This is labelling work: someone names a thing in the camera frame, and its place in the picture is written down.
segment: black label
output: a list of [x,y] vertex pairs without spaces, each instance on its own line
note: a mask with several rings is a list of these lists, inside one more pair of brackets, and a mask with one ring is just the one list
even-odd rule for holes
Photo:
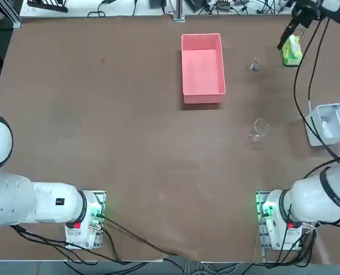
[[56,205],[64,205],[65,199],[64,198],[57,198],[56,199]]

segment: small glass object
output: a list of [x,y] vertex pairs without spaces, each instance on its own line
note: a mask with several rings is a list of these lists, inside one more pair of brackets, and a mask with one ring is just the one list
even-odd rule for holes
[[258,142],[265,137],[269,131],[269,124],[267,120],[260,117],[254,122],[254,127],[249,131],[248,137],[252,142]]
[[259,58],[255,58],[253,63],[251,64],[250,66],[250,69],[253,71],[253,72],[257,72],[259,70],[259,64],[260,64],[260,60]]

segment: pink plastic bin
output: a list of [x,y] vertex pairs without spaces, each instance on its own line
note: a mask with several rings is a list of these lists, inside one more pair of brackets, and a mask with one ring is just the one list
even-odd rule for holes
[[226,89],[219,33],[183,34],[181,62],[185,103],[222,101]]

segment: brown table surface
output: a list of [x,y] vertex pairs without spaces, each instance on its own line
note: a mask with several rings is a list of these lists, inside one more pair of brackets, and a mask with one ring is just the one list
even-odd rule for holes
[[[107,214],[194,260],[252,261],[255,191],[289,188],[328,160],[309,146],[294,105],[295,68],[276,49],[289,16],[46,19],[15,30],[0,81],[0,115],[14,133],[6,171],[32,181],[107,191]],[[302,41],[305,49],[313,32]],[[220,106],[184,106],[180,39],[220,33],[227,92]],[[307,112],[316,40],[299,76]],[[249,70],[254,57],[260,71]],[[313,104],[340,102],[340,26],[329,27]],[[257,117],[267,137],[250,144]],[[332,147],[340,154],[340,144]],[[64,238],[63,225],[27,225]],[[164,255],[112,229],[125,260]],[[109,242],[98,250],[112,256]],[[82,254],[85,259],[98,259]],[[62,259],[0,227],[0,259]],[[260,260],[257,247],[255,259]],[[318,230],[314,262],[340,264],[340,229]]]

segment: clear plastic cup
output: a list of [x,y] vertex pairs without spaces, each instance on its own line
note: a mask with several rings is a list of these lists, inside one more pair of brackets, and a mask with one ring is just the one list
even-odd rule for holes
[[248,137],[252,142],[258,142],[269,132],[269,124],[266,119],[259,117],[254,122],[254,127],[249,130]]

